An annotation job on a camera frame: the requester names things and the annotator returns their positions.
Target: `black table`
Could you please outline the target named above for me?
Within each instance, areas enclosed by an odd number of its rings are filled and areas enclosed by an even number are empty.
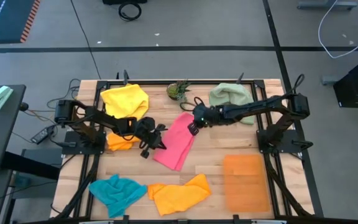
[[[13,92],[0,110],[0,197],[7,192],[12,170],[55,180],[58,179],[59,175],[59,168],[57,167],[6,152],[25,92],[25,85],[8,86],[13,89]],[[4,197],[0,198],[0,212],[4,199]]]

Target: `orange cloth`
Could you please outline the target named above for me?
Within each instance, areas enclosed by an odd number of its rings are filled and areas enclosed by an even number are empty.
[[[223,160],[224,194],[231,212],[268,212],[269,193],[260,154],[226,155]]]
[[[184,212],[211,195],[206,176],[198,174],[185,185],[152,184],[147,187],[161,216]]]
[[[114,133],[109,133],[107,135],[107,144],[109,149],[112,151],[115,150],[128,150],[132,147],[134,142],[140,141],[137,137],[132,138],[130,141],[126,141],[121,136],[118,136]]]
[[[106,104],[106,113],[115,118],[135,117],[140,120],[149,108],[149,96],[140,88],[138,84],[127,84],[124,87],[113,88],[100,93]],[[110,133],[107,136],[109,149],[128,150],[133,142],[140,141],[134,137],[130,141],[125,140],[117,134]]]

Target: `succulent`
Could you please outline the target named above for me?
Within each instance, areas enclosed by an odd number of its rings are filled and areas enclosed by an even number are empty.
[[[186,101],[186,92],[190,91],[186,88],[190,86],[191,83],[187,80],[179,80],[176,83],[172,83],[167,88],[168,96],[173,100],[182,100]]]

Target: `towel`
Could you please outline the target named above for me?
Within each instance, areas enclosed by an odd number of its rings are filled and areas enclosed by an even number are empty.
[[[140,88],[138,84],[128,84],[125,87],[113,88],[100,93],[106,104],[106,113],[115,118],[135,117],[141,119],[149,108],[149,96]],[[107,136],[109,149],[126,150],[130,149],[133,142],[140,141],[133,138],[126,141],[117,134],[110,133]]]
[[[155,149],[154,160],[172,170],[181,170],[194,142],[194,136],[187,128],[193,120],[193,115],[182,113],[173,121],[162,138],[167,149]]]
[[[146,194],[146,185],[119,178],[118,174],[109,180],[97,180],[89,185],[89,191],[106,205],[109,218],[125,215],[125,209]]]
[[[152,184],[147,188],[150,200],[161,216],[174,212],[184,212],[211,195],[204,174],[198,174],[185,185]]]
[[[268,212],[269,193],[260,154],[226,155],[223,159],[223,189],[231,212]]]
[[[252,102],[254,102],[252,95],[240,84],[220,83],[209,92],[209,104],[211,106],[225,104],[244,105]],[[242,118],[240,122],[253,125],[254,116]]]

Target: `teal towel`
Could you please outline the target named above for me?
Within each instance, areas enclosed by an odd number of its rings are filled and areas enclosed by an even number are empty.
[[[119,178],[116,174],[109,180],[93,182],[89,191],[107,206],[109,218],[114,218],[125,215],[125,209],[143,197],[147,187],[131,179]]]
[[[220,83],[209,93],[209,104],[211,106],[226,104],[244,105],[252,102],[254,102],[252,95],[243,85],[239,84]],[[253,125],[254,116],[242,118],[240,122]]]

